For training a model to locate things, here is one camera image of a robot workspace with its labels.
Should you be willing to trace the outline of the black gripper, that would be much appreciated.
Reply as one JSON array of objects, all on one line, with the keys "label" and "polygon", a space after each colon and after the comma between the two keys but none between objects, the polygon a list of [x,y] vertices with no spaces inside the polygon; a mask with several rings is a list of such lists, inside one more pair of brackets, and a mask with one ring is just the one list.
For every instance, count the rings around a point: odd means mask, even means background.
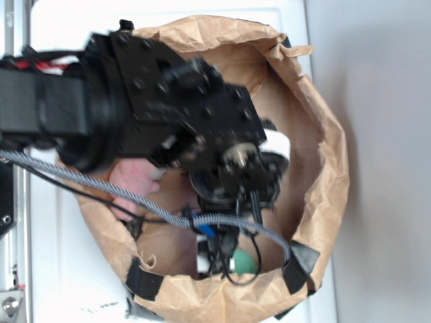
[{"label": "black gripper", "polygon": [[[212,170],[190,173],[193,189],[204,212],[250,212],[253,205],[272,208],[280,182],[290,164],[289,143],[239,143],[227,149]],[[220,253],[213,239],[197,236],[197,272],[201,278],[220,274],[231,279],[231,259],[238,245],[238,231],[220,238]]]}]

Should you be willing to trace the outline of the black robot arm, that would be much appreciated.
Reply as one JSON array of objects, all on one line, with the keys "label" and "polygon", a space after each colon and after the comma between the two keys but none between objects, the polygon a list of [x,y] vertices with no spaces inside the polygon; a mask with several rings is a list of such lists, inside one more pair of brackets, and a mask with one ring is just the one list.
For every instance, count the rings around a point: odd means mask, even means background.
[{"label": "black robot arm", "polygon": [[[204,59],[184,60],[163,42],[128,32],[93,34],[84,50],[1,60],[1,157],[133,201],[197,234],[197,269],[236,270],[240,234],[263,227],[290,164],[291,144],[259,118],[245,87]],[[144,158],[189,173],[200,212],[179,219],[127,188],[90,178],[116,158]]]}]

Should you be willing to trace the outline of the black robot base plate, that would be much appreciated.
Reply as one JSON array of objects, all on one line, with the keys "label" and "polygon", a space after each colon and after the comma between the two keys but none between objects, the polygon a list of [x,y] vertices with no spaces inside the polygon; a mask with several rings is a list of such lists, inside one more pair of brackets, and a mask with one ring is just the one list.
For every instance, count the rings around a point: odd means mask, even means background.
[{"label": "black robot base plate", "polygon": [[1,239],[16,225],[15,214],[15,181],[13,164],[1,159]]}]

